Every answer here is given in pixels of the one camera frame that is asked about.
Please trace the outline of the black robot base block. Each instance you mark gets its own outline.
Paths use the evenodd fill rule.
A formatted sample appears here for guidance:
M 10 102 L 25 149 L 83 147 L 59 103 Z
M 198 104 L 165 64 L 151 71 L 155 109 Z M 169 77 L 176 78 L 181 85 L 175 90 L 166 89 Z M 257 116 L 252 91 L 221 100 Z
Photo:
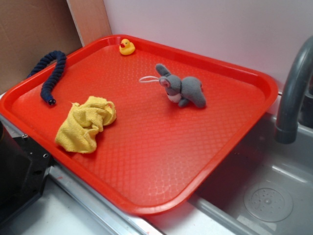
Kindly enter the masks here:
M 0 224 L 38 200 L 44 191 L 51 154 L 31 137 L 12 137 L 0 125 Z

